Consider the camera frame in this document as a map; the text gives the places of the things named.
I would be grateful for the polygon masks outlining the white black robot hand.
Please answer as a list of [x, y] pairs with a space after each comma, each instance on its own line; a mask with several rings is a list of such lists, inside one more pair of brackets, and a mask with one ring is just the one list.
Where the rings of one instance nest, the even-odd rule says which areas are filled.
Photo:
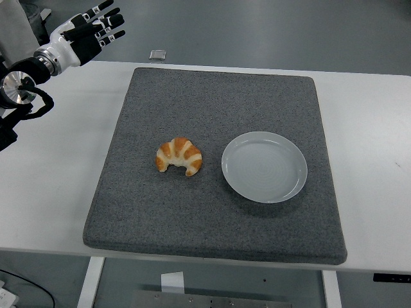
[[50, 59], [53, 74], [85, 65], [103, 48], [125, 35], [124, 30], [118, 30], [124, 18], [120, 8], [114, 8], [113, 4], [113, 1], [97, 4], [74, 15], [51, 33], [50, 42], [41, 53]]

